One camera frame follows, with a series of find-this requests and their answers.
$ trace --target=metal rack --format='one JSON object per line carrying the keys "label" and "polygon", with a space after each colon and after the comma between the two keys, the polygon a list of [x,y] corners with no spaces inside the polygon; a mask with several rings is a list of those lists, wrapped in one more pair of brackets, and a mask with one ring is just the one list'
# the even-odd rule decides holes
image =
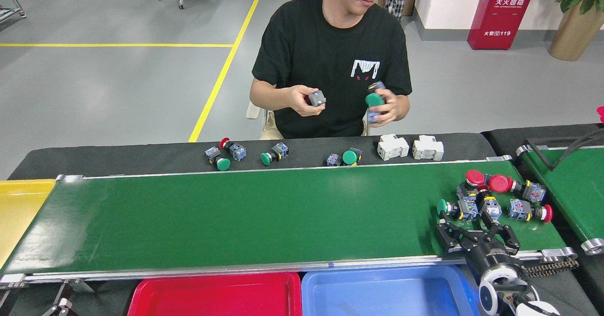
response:
{"label": "metal rack", "polygon": [[25,11],[23,8],[21,8],[21,5],[19,5],[19,1],[13,0],[13,5],[14,7],[12,8],[3,8],[0,5],[0,22],[8,19],[11,15],[16,13],[19,13],[21,17],[26,17]]}

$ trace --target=potted plant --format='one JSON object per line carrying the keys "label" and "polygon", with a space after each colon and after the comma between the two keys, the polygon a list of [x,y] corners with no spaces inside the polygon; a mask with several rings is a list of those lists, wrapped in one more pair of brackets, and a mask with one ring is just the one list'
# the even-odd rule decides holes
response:
{"label": "potted plant", "polygon": [[604,24],[604,0],[556,0],[564,13],[550,54],[578,60]]}

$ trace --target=yellow floor line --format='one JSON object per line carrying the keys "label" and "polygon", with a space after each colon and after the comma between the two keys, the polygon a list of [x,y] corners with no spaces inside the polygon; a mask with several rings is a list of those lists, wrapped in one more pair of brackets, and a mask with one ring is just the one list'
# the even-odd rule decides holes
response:
{"label": "yellow floor line", "polygon": [[233,47],[232,43],[0,43],[0,47]]}
{"label": "yellow floor line", "polygon": [[197,139],[199,138],[199,134],[201,133],[201,129],[203,128],[203,124],[205,124],[205,120],[207,120],[207,118],[208,118],[208,114],[210,113],[210,110],[212,109],[212,106],[214,105],[214,101],[216,100],[218,91],[220,91],[220,87],[222,86],[222,83],[224,82],[224,79],[227,75],[229,67],[231,67],[231,62],[233,62],[233,57],[235,56],[235,53],[237,52],[237,48],[239,48],[239,44],[241,43],[241,39],[243,38],[243,34],[245,33],[245,30],[248,28],[248,24],[250,23],[250,19],[251,19],[252,15],[254,14],[256,6],[258,5],[258,1],[259,0],[254,0],[254,2],[252,3],[252,7],[250,7],[250,11],[248,11],[248,16],[245,17],[243,26],[241,26],[241,30],[239,30],[239,34],[237,35],[237,39],[235,39],[235,43],[233,44],[233,47],[231,48],[231,52],[229,52],[228,57],[226,58],[226,62],[224,64],[224,66],[222,66],[222,71],[220,71],[218,80],[216,80],[216,82],[214,84],[214,88],[212,88],[212,92],[210,93],[210,97],[208,98],[208,101],[205,103],[205,106],[203,106],[201,115],[199,116],[199,119],[197,120],[197,123],[195,124],[195,127],[191,133],[191,136],[189,137],[189,140],[188,140],[189,142],[196,142]]}

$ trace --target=plant pot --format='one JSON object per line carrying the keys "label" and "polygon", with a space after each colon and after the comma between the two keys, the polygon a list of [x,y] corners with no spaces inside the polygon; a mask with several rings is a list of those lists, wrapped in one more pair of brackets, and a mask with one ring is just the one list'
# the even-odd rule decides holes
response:
{"label": "plant pot", "polygon": [[594,6],[587,13],[580,15],[580,7],[581,4],[578,4],[564,13],[548,50],[554,58],[578,60],[604,25],[604,12],[596,11]]}

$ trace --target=man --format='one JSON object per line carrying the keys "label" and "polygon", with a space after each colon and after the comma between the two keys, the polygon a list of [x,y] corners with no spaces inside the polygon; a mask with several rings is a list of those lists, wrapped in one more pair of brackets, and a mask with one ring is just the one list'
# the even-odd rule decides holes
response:
{"label": "man", "polygon": [[[261,139],[358,136],[367,87],[384,105],[372,111],[384,126],[409,111],[411,80],[405,33],[373,0],[293,0],[270,18],[252,69],[250,101],[274,111],[276,128]],[[326,104],[306,103],[321,90]]]}

